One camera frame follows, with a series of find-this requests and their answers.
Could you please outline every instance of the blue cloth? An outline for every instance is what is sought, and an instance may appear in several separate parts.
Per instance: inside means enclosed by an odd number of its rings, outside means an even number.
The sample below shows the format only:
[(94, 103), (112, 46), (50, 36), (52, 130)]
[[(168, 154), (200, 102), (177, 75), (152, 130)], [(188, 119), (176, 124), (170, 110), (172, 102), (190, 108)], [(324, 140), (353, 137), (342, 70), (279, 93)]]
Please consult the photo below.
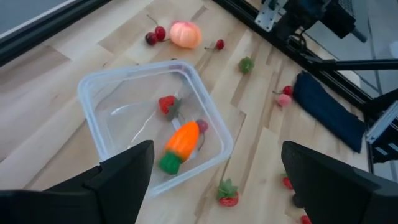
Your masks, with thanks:
[(293, 99), (354, 152), (361, 152), (365, 124), (331, 97), (311, 74), (297, 75)]

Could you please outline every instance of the plastic container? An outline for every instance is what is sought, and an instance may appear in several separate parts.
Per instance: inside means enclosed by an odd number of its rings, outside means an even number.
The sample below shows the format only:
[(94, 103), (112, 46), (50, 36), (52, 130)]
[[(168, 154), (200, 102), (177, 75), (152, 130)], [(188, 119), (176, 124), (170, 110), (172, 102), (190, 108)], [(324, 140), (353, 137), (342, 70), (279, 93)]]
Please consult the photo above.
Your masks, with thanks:
[[(172, 122), (165, 119), (158, 106), (158, 99), (167, 95), (182, 99), (182, 116)], [(144, 140), (154, 141), (150, 196), (182, 183), (232, 153), (231, 134), (213, 100), (195, 69), (183, 61), (94, 73), (79, 83), (78, 96), (101, 161)], [(157, 164), (164, 155), (165, 144), (184, 122), (197, 119), (205, 120), (209, 126), (202, 148), (181, 165), (177, 175), (166, 174)]]

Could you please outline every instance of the red cherry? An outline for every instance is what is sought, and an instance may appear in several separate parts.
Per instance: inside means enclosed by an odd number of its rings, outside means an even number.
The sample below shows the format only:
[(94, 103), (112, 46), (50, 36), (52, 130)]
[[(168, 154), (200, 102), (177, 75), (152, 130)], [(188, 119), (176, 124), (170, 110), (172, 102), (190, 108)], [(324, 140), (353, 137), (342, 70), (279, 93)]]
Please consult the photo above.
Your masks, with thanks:
[(197, 124), (199, 126), (199, 131), (201, 133), (204, 133), (209, 128), (209, 125), (207, 124), (207, 122), (202, 119), (197, 120)]
[(214, 48), (205, 47), (205, 49), (207, 50), (222, 50), (223, 48), (224, 48), (224, 41), (221, 39), (217, 40), (216, 47)]
[(216, 42), (216, 48), (218, 49), (218, 50), (221, 50), (221, 49), (223, 49), (224, 48), (224, 41), (223, 40), (217, 40), (217, 42)]
[(282, 90), (282, 92), (283, 92), (285, 95), (292, 96), (292, 95), (293, 95), (293, 87), (291, 87), (291, 86), (285, 86), (285, 88)]
[(155, 34), (158, 41), (163, 41), (166, 38), (166, 30), (162, 26), (155, 28)]
[(157, 36), (155, 33), (153, 32), (149, 32), (147, 33), (147, 35), (145, 35), (145, 41), (147, 42), (147, 44), (153, 46), (157, 43)]

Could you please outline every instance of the wooden table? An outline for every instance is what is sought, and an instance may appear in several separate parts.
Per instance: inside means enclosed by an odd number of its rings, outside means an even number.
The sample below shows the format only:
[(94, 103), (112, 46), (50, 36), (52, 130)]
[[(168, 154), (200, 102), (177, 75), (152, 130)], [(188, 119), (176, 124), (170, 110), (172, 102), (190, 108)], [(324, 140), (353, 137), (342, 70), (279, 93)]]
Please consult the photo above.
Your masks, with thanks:
[[(149, 47), (155, 24), (191, 20), (203, 32), (195, 50), (170, 42)], [(203, 48), (224, 39), (219, 52)], [(308, 40), (323, 58), (332, 56)], [(236, 70), (249, 56), (250, 75)], [(184, 59), (195, 66), (213, 97), (235, 147), (231, 158), (157, 198), (147, 198), (137, 223), (293, 223), (304, 214), (283, 188), (281, 144), (292, 140), (367, 170), (366, 149), (355, 154), (296, 103), (281, 110), (272, 91), (294, 82), (302, 68), (210, 0), (119, 0), (93, 12), (1, 68), (0, 189), (43, 190), (99, 162), (76, 96), (87, 74), (136, 64)], [(355, 73), (345, 75), (355, 83)], [(326, 88), (345, 108), (359, 110)], [(239, 186), (240, 203), (221, 208), (221, 178)]]

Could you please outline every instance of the orange carrot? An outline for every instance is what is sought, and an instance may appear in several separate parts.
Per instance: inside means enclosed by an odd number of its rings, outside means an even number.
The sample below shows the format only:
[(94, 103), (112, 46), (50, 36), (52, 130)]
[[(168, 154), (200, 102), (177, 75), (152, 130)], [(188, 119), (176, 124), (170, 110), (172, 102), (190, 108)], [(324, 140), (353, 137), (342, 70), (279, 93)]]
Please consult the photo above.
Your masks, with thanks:
[(195, 150), (199, 136), (199, 126), (195, 121), (184, 124), (165, 145), (165, 155), (159, 162), (160, 168), (168, 174), (176, 174), (181, 163)]

